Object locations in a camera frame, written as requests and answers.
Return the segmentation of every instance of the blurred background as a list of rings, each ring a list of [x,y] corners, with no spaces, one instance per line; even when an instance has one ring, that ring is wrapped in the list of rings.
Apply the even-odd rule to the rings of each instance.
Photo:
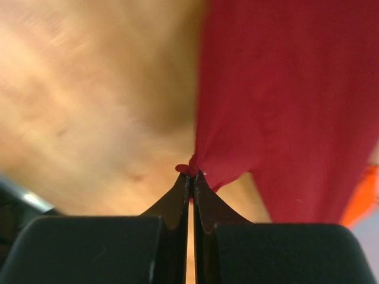
[[[203,0],[1,0],[0,171],[69,215],[150,207],[194,151],[206,9]],[[269,221],[248,174],[219,194]],[[379,237],[374,222],[360,224],[366,242]],[[192,215],[189,228],[194,283]]]

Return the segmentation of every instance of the black object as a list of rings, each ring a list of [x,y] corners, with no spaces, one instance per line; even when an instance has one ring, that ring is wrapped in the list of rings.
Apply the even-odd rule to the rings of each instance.
[[[375,284],[361,248],[337,225],[253,224],[201,172],[139,217],[42,217],[13,245],[0,284],[184,283],[194,197],[198,284]]]
[[[208,187],[194,186],[198,284],[375,284],[361,247],[339,225],[253,224]]]

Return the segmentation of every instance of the black plastic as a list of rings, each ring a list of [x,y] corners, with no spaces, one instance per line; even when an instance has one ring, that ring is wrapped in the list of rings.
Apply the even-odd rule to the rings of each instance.
[[[375,284],[359,243],[338,225],[253,224],[194,184],[198,284]]]

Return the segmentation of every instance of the orange fabric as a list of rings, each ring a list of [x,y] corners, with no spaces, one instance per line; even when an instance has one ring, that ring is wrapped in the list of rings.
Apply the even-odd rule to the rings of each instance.
[[[370,214],[376,200],[378,166],[369,166],[356,187],[341,224],[352,227],[356,222]]]

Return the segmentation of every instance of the red fabric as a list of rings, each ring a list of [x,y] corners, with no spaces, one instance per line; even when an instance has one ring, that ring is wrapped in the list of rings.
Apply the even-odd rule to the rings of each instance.
[[[338,223],[379,136],[379,2],[209,4],[189,168],[215,191],[252,172],[275,222]]]

